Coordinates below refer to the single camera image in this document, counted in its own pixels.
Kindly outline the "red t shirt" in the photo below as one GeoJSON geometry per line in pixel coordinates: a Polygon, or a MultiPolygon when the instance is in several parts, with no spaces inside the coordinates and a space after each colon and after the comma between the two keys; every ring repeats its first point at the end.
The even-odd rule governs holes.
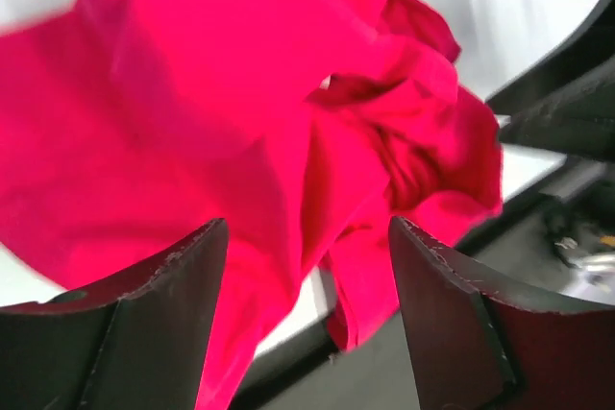
{"type": "Polygon", "coordinates": [[[73,289],[230,231],[197,407],[227,408],[321,267],[352,350],[398,309],[388,223],[501,211],[498,123],[421,0],[76,0],[1,38],[1,241],[73,289]]]}

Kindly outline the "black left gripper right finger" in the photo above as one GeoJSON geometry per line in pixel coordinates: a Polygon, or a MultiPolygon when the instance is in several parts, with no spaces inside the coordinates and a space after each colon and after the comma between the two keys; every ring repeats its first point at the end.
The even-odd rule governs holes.
{"type": "Polygon", "coordinates": [[[515,280],[403,218],[389,246],[422,408],[613,408],[611,305],[515,280]]]}

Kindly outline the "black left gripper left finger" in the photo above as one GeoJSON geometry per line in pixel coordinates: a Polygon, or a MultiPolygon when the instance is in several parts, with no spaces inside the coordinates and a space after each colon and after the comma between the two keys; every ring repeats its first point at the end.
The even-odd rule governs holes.
{"type": "Polygon", "coordinates": [[[193,408],[228,239],[216,219],[51,301],[3,307],[2,407],[193,408]]]}

